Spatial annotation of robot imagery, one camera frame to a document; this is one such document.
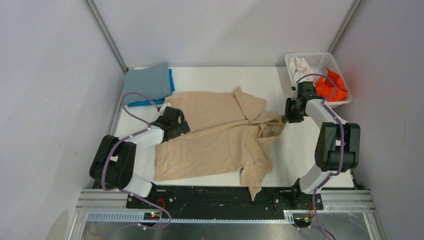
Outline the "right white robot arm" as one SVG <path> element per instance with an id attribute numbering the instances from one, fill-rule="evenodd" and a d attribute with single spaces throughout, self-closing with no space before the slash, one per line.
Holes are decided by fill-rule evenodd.
<path id="1" fill-rule="evenodd" d="M 359 163 L 360 126 L 337 115 L 310 81 L 298 83 L 295 96 L 286 99 L 283 120 L 300 123 L 305 117 L 312 118 L 319 127 L 319 135 L 315 164 L 291 187 L 290 202 L 297 209 L 315 203 L 313 198 L 332 177 L 356 168 Z"/>

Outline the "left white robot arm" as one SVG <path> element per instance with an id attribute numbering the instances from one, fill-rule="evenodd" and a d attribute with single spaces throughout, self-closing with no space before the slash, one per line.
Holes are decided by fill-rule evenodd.
<path id="1" fill-rule="evenodd" d="M 100 142 L 89 176 L 102 183 L 138 196 L 145 208 L 157 204 L 158 195 L 152 191 L 153 183 L 134 173 L 136 153 L 159 145 L 190 132 L 181 109 L 164 105 L 158 118 L 141 131 L 119 138 L 106 135 Z"/>

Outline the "beige t-shirt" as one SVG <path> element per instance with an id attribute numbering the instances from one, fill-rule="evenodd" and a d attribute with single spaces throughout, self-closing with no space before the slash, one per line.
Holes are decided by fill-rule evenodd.
<path id="1" fill-rule="evenodd" d="M 233 92 L 182 92 L 165 99 L 182 110 L 190 131 L 155 147 L 156 181 L 239 172 L 252 200 L 273 169 L 272 147 L 284 116 L 267 101 L 237 87 Z"/>

